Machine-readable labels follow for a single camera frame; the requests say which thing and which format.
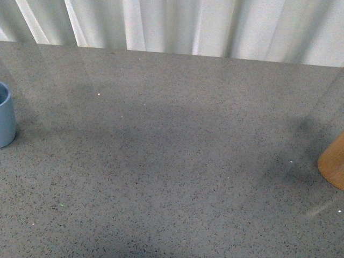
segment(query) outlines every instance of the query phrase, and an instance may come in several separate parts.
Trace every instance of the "table surface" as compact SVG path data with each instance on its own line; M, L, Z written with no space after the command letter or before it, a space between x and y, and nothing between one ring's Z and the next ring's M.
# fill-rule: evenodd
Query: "table surface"
M0 256L340 257L343 71L0 42Z

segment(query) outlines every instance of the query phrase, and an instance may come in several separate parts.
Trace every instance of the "terrazzo surface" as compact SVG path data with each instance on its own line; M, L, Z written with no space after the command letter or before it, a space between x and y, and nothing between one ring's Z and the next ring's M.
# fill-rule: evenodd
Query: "terrazzo surface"
M0 257L344 257L343 71L0 42Z

